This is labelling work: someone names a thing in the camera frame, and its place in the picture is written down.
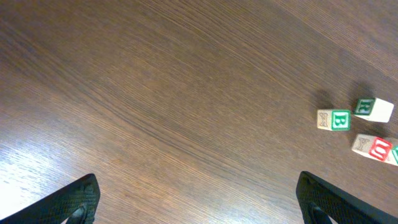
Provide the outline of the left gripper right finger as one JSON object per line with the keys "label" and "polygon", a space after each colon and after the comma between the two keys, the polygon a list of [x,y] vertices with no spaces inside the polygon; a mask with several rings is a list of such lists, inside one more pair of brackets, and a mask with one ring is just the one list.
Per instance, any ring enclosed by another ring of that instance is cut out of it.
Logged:
{"label": "left gripper right finger", "polygon": [[397,223],[397,218],[341,190],[318,176],[302,171],[296,196],[305,224]]}

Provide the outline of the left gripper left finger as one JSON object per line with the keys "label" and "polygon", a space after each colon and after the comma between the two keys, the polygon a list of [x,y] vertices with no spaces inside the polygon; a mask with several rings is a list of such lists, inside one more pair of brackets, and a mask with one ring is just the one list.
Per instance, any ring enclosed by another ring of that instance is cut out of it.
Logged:
{"label": "left gripper left finger", "polygon": [[92,224],[100,200],[94,174],[87,174],[1,220],[1,223]]}

